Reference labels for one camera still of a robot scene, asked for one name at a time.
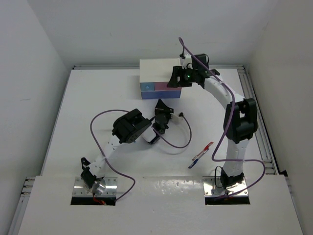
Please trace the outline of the light blue drawer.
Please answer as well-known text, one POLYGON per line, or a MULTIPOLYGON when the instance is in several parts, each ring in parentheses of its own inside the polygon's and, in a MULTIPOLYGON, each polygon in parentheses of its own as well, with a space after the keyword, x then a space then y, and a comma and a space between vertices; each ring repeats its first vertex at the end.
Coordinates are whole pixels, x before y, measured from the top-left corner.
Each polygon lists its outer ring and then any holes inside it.
POLYGON ((155 90, 155 84, 154 83, 140 83, 140 90, 142 92, 149 92, 149 91, 154 91, 155 90))

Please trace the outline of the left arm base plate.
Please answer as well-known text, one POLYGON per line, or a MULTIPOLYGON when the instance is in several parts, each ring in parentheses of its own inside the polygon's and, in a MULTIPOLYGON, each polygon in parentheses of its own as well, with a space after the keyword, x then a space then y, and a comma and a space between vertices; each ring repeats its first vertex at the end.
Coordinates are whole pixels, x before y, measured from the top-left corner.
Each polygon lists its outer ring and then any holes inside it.
POLYGON ((80 177, 75 178, 73 197, 115 197, 117 193, 117 177, 104 177, 97 180, 91 189, 87 187, 80 177))

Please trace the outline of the pink drawer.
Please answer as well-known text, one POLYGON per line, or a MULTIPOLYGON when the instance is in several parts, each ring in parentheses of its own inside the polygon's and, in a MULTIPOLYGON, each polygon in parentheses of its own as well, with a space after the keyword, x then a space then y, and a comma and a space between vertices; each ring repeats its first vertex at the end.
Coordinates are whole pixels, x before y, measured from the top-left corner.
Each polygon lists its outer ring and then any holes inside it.
POLYGON ((181 91, 181 87, 172 88, 167 86, 167 82, 154 83, 155 91, 181 91))

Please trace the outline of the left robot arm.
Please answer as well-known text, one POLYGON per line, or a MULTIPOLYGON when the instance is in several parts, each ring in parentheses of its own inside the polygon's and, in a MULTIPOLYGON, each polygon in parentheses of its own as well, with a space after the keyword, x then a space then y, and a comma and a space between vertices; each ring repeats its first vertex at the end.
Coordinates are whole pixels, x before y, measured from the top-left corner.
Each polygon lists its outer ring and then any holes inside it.
POLYGON ((81 159, 81 178, 88 189, 95 189, 96 184, 104 177, 106 160, 122 144, 131 144, 142 137, 148 144, 155 144, 160 136, 169 128, 168 123, 174 114, 174 109, 168 107, 161 99, 155 106, 155 116, 145 118, 138 109, 125 111, 113 123, 112 136, 105 148, 100 148, 101 156, 93 162, 81 159))

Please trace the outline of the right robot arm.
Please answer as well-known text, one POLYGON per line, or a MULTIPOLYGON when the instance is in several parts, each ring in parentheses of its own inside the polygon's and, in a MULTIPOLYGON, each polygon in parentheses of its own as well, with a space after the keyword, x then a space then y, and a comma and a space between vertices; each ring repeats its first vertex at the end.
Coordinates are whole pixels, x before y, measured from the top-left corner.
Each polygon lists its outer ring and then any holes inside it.
POLYGON ((225 109, 222 134, 227 138, 227 153, 221 169, 223 188, 240 183, 244 178, 243 161, 249 140, 257 131, 257 108, 253 98, 245 98, 230 88, 217 70, 208 68, 205 54, 181 54, 182 64, 174 66, 169 88, 191 87, 194 83, 212 94, 225 109))

